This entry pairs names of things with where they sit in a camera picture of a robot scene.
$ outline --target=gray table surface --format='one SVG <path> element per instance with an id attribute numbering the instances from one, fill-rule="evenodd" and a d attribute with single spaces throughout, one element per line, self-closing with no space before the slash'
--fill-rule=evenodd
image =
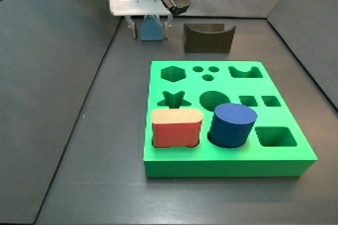
<path id="1" fill-rule="evenodd" d="M 235 25 L 231 53 L 186 54 L 183 23 Z M 146 178 L 152 60 L 265 63 L 318 156 L 299 178 Z M 37 224 L 338 222 L 337 112 L 267 21 L 179 18 L 160 42 L 132 40 L 123 22 L 80 117 Z"/>

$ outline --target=blue cylinder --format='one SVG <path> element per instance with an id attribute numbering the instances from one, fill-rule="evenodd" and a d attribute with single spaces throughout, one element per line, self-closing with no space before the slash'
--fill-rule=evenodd
<path id="1" fill-rule="evenodd" d="M 246 143 L 257 121 L 257 112 L 241 104 L 221 104 L 214 111 L 208 140 L 223 148 L 237 148 Z"/>

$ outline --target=red block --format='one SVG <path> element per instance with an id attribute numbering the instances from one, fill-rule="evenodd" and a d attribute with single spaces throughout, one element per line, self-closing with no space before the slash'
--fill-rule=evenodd
<path id="1" fill-rule="evenodd" d="M 196 146 L 202 120 L 198 109 L 154 110 L 154 146 Z"/>

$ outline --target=blue object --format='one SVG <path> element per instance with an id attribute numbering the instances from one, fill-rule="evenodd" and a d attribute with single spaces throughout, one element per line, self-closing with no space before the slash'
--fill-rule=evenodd
<path id="1" fill-rule="evenodd" d="M 164 26 L 159 16 L 146 16 L 140 29 L 140 40 L 164 39 Z"/>
<path id="2" fill-rule="evenodd" d="M 221 104 L 214 111 L 208 140 L 223 148 L 237 148 L 246 143 L 257 121 L 257 112 L 241 104 Z"/>

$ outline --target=green shape sorter board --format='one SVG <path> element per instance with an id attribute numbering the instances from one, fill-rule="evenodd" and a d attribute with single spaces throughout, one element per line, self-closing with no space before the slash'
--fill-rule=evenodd
<path id="1" fill-rule="evenodd" d="M 258 113 L 246 144 L 221 148 L 207 139 L 214 109 L 237 103 Z M 195 147 L 155 148 L 155 109 L 199 109 Z M 257 61 L 154 61 L 144 143 L 147 177 L 299 176 L 317 156 L 269 72 Z"/>

